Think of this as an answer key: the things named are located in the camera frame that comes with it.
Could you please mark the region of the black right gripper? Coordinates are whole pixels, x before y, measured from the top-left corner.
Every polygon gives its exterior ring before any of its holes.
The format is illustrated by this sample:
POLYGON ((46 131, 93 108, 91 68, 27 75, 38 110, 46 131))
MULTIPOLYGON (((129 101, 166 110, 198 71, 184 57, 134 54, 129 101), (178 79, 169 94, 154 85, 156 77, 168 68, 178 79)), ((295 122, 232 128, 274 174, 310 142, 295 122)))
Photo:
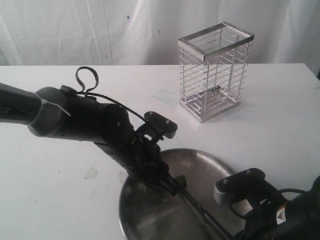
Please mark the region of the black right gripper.
POLYGON ((245 195, 245 199, 252 207, 241 218, 245 220, 244 229, 234 237, 236 240, 253 240, 276 225, 275 212, 288 200, 282 193, 266 180, 255 186, 245 195))

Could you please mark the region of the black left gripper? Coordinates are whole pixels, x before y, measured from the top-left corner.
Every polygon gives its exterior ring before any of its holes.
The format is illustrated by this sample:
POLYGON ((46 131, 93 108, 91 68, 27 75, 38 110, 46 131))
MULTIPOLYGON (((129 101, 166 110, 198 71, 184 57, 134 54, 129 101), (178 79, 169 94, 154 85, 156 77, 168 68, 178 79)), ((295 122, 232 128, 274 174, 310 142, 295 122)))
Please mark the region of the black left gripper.
POLYGON ((95 145, 125 169, 129 177, 145 186, 172 196, 182 190, 182 185, 171 176, 168 165, 162 160, 160 147, 143 135, 134 132, 128 141, 96 142, 95 145))

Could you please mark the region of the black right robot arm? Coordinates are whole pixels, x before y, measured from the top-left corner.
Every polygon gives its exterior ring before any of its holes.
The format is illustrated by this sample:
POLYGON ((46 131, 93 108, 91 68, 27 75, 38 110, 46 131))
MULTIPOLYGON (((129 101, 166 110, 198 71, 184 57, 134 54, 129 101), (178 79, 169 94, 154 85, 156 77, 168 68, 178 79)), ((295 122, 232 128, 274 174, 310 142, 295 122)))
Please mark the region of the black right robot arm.
POLYGON ((320 178, 310 190, 301 191, 288 200, 283 192, 299 192, 285 188, 278 191, 281 201, 266 199, 243 217, 244 229, 235 240, 318 240, 320 238, 320 178))

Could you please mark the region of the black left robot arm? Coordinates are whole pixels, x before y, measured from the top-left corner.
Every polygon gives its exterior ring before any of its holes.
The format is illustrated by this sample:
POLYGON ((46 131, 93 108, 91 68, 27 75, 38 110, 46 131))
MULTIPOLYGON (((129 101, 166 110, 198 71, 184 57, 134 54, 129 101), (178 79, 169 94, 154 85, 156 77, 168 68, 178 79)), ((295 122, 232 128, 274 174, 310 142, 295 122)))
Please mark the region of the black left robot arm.
POLYGON ((37 137, 92 142, 130 177, 175 195, 182 186, 170 175, 158 141, 173 138, 177 124, 148 111, 134 129, 128 113, 124 106, 100 103, 68 86, 34 93, 0 86, 1 122, 26 125, 37 137))

